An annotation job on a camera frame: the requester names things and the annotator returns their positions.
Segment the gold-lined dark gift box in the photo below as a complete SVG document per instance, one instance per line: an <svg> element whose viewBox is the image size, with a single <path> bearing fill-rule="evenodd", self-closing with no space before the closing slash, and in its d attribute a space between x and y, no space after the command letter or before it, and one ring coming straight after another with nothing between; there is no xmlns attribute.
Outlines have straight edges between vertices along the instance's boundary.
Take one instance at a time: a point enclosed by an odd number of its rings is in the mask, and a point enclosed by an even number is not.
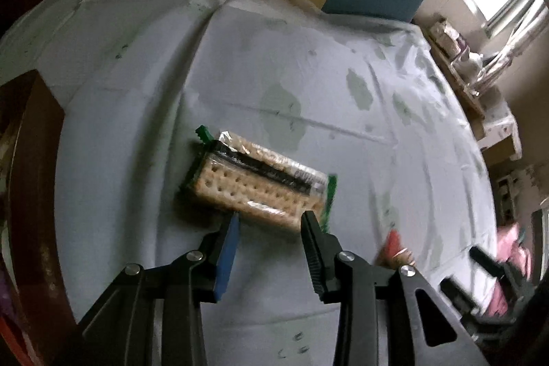
<svg viewBox="0 0 549 366"><path fill-rule="evenodd" d="M56 365L75 327L54 199L64 111L36 70L1 87L1 336L25 365Z"/></svg>

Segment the long sesame stick packet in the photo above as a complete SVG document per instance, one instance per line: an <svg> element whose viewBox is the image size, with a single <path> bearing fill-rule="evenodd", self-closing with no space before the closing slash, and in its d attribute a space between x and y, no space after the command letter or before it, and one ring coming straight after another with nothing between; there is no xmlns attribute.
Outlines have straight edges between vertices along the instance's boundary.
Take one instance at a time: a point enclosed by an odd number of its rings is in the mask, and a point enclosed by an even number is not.
<svg viewBox="0 0 549 366"><path fill-rule="evenodd" d="M400 233L392 228L379 251L376 264L380 267L396 270L404 265L416 266L413 253L402 244Z"/></svg>

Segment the tissue box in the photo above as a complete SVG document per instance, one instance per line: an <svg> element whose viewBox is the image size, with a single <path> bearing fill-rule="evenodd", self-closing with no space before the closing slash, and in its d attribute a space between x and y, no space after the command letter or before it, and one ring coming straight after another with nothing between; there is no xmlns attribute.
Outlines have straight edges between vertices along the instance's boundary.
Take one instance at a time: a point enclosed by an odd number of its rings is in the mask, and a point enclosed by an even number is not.
<svg viewBox="0 0 549 366"><path fill-rule="evenodd" d="M444 50L451 58L455 58L462 52L460 47L460 33L446 20L438 20L429 29L434 42Z"/></svg>

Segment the cracker pack with green ends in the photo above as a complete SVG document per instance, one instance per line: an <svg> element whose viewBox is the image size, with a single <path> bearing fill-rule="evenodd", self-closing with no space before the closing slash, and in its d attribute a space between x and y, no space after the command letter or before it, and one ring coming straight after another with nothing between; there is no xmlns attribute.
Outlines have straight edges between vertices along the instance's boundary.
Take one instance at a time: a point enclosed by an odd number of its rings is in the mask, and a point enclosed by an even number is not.
<svg viewBox="0 0 549 366"><path fill-rule="evenodd" d="M248 221L297 233L311 212L322 231L337 189L328 175L231 131L196 128L196 158L176 200L237 212Z"/></svg>

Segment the wooden side table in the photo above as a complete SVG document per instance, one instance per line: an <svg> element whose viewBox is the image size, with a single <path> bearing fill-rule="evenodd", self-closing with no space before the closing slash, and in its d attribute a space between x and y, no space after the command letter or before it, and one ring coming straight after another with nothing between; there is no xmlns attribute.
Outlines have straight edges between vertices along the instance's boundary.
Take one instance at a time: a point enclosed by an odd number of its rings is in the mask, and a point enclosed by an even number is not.
<svg viewBox="0 0 549 366"><path fill-rule="evenodd" d="M423 30L422 33L431 47L435 64L446 77L464 110L486 165L520 160L523 151L518 125L499 88L493 85L481 93L474 88L476 80L471 84L464 83L453 68L454 60L466 49L470 50L469 46L459 39L462 52L451 58L434 42L429 30Z"/></svg>

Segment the white teapot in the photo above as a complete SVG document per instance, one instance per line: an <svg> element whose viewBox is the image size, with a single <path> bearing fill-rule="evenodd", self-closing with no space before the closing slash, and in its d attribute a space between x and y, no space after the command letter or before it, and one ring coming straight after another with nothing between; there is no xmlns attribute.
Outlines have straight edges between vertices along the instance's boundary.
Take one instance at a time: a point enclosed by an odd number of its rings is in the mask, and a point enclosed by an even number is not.
<svg viewBox="0 0 549 366"><path fill-rule="evenodd" d="M464 83L471 84L483 68L483 55L466 49L454 60L453 68Z"/></svg>

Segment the light blue smiley tablecloth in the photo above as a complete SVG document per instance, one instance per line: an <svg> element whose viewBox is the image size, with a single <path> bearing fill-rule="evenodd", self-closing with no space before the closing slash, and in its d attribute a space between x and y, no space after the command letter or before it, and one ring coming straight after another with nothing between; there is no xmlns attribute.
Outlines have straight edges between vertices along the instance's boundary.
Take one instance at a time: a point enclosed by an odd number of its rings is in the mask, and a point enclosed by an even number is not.
<svg viewBox="0 0 549 366"><path fill-rule="evenodd" d="M54 215L75 327L56 365L86 365L78 323L126 265L168 265L236 213L176 200L199 126L337 176L325 233L345 251L377 265L394 228L434 291L453 276L489 301L468 255L495 247L487 168L418 27L305 0L44 0L1 41L1 87L31 70L64 111ZM238 215L227 290L201 304L206 365L336 365L341 306L315 292L301 228Z"/></svg>

